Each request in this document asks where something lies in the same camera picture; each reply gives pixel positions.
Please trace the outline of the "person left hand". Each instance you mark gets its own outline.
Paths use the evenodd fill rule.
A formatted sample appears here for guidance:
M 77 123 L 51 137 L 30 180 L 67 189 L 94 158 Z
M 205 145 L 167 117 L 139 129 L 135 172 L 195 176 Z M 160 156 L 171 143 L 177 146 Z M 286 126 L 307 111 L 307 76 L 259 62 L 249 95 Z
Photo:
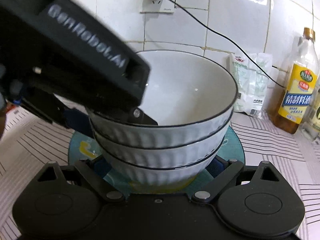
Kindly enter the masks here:
M 7 114 L 7 102 L 2 94 L 0 94 L 0 139 L 3 136 Z

